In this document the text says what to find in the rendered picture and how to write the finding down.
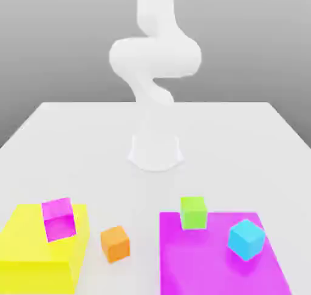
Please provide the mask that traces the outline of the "small green cube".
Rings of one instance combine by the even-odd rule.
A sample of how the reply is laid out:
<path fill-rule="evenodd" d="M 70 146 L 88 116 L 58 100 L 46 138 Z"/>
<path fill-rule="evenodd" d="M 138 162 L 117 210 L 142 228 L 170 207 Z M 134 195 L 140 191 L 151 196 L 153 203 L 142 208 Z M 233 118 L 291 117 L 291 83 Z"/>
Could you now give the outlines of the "small green cube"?
<path fill-rule="evenodd" d="M 207 228 L 207 207 L 202 196 L 180 198 L 180 219 L 183 230 Z"/>

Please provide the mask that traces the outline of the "small orange cube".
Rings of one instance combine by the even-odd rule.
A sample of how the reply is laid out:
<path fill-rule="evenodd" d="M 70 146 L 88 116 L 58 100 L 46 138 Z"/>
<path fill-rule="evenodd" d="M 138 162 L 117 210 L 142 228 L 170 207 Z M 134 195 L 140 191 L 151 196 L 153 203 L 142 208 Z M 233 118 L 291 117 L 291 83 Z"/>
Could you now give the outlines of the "small orange cube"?
<path fill-rule="evenodd" d="M 100 234 L 101 247 L 109 263 L 130 256 L 130 241 L 122 226 L 118 225 Z"/>

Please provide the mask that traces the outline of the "small magenta cube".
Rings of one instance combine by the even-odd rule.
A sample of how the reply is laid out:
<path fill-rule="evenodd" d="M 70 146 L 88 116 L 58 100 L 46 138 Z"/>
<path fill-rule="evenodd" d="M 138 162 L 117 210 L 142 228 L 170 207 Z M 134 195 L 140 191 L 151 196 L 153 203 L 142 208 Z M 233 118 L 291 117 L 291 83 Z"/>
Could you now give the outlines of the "small magenta cube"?
<path fill-rule="evenodd" d="M 42 202 L 41 209 L 48 242 L 76 234 L 73 207 L 69 197 Z"/>

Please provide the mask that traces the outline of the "small cyan cube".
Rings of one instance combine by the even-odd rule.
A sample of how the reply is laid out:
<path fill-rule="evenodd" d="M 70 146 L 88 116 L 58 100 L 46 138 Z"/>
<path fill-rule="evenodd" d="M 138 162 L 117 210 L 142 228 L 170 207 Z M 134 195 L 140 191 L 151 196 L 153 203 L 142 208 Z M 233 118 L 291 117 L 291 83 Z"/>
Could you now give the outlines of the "small cyan cube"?
<path fill-rule="evenodd" d="M 258 255 L 263 250 L 264 242 L 264 230 L 249 219 L 241 220 L 229 230 L 228 247 L 243 261 Z"/>

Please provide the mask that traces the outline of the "large magenta box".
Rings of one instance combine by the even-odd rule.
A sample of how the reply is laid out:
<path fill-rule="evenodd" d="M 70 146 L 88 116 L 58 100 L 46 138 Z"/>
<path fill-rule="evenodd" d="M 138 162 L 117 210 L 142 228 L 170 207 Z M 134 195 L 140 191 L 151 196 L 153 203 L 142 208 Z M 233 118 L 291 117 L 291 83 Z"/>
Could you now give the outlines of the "large magenta box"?
<path fill-rule="evenodd" d="M 211 212 L 208 228 L 184 231 L 178 212 L 159 214 L 160 295 L 292 295 L 268 240 L 245 262 L 228 248 L 229 229 L 255 212 Z"/>

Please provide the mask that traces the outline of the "large yellow box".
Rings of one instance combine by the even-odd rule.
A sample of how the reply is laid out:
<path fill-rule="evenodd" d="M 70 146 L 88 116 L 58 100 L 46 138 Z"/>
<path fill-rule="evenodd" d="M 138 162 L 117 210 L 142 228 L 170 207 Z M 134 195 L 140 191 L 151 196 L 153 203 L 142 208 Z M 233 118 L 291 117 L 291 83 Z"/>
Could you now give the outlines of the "large yellow box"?
<path fill-rule="evenodd" d="M 90 229 L 86 205 L 73 213 L 76 235 L 48 242 L 41 206 L 15 208 L 0 232 L 0 294 L 75 293 Z"/>

